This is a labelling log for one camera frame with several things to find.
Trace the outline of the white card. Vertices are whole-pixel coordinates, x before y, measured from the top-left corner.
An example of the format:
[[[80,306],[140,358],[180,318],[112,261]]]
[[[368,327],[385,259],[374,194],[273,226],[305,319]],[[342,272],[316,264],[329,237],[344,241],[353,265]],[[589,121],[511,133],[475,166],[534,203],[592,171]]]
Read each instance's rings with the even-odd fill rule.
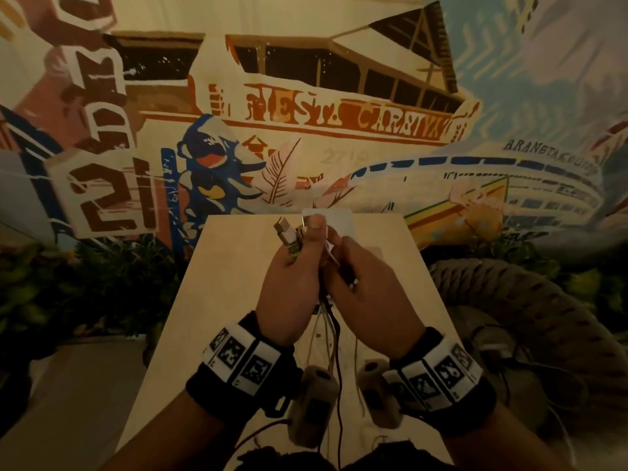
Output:
[[[302,210],[302,219],[321,214],[326,218],[328,226],[335,229],[341,237],[351,237],[358,240],[356,224],[354,216],[349,208],[304,208]]]

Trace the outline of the person's right forearm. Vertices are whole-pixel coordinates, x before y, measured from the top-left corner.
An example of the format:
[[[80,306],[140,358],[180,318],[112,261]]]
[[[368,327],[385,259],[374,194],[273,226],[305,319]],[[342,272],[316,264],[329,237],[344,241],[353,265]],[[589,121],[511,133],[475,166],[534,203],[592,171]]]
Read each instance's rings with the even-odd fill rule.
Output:
[[[482,427],[442,439],[460,471],[577,471],[502,404]]]

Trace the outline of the person's black clothing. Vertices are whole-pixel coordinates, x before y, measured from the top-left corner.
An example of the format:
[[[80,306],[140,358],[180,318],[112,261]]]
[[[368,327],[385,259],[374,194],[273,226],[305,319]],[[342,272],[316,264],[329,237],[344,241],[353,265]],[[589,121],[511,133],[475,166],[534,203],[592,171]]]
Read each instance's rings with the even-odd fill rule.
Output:
[[[274,448],[248,451],[238,457],[234,471],[460,471],[410,441],[382,443],[358,460],[337,470],[315,451],[280,454]]]

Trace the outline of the green leafy plants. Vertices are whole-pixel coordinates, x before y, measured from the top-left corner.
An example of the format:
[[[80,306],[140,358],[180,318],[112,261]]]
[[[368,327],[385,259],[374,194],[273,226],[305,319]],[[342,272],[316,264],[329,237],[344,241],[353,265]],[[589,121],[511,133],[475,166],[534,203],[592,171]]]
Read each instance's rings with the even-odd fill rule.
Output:
[[[556,237],[473,240],[421,249],[428,266],[449,259],[497,259],[544,276],[612,332],[628,330],[628,229],[570,230]]]
[[[188,264],[153,235],[81,240],[68,252],[0,247],[0,371],[118,335],[145,336],[148,366]]]

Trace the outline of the person's left hand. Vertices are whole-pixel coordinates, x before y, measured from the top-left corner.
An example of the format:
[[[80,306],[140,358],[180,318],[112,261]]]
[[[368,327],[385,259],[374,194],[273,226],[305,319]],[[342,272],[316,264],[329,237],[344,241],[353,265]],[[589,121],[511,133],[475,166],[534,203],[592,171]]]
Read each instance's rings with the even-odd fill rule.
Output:
[[[307,329],[320,292],[320,269],[303,267],[303,246],[296,259],[285,245],[274,254],[255,308],[261,334],[271,343],[292,346]]]

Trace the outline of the black wristband with marker tags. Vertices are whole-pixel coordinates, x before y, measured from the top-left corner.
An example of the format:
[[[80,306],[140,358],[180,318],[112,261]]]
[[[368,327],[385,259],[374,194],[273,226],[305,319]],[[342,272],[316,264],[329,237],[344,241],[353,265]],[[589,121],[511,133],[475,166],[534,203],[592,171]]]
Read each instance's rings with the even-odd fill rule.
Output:
[[[294,346],[271,342],[251,311],[218,332],[185,390],[214,418],[244,425],[259,410],[268,418],[284,418],[302,376]]]
[[[404,357],[389,362],[382,378],[402,414],[446,437],[482,428],[497,405],[482,367],[456,341],[430,326]]]

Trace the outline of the person's right hand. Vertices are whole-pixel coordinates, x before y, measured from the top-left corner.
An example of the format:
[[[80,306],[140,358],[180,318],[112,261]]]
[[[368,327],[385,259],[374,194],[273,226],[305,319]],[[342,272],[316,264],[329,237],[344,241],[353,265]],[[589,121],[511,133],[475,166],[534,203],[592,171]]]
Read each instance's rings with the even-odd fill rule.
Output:
[[[327,293],[358,340],[391,360],[402,359],[424,335],[425,325],[387,263],[362,245],[350,260],[358,277],[356,290],[349,290],[331,268],[323,268]]]

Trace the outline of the woven wicker chair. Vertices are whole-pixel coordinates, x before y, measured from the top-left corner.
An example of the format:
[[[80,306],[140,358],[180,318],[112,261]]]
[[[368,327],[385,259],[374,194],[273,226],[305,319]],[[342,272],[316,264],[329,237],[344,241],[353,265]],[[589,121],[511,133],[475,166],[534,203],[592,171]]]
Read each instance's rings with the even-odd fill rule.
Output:
[[[588,386],[580,411],[551,411],[537,431],[548,440],[621,442],[628,438],[628,351],[575,298],[538,273],[495,259],[451,259],[428,267],[446,309],[491,316],[543,362]]]

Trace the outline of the person's left forearm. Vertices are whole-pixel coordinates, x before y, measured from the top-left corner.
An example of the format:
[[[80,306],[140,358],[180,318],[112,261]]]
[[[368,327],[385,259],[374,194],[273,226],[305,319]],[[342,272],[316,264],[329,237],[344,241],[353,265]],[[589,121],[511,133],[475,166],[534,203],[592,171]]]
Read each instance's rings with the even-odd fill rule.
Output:
[[[98,471],[223,471],[244,425],[226,425],[182,391]]]

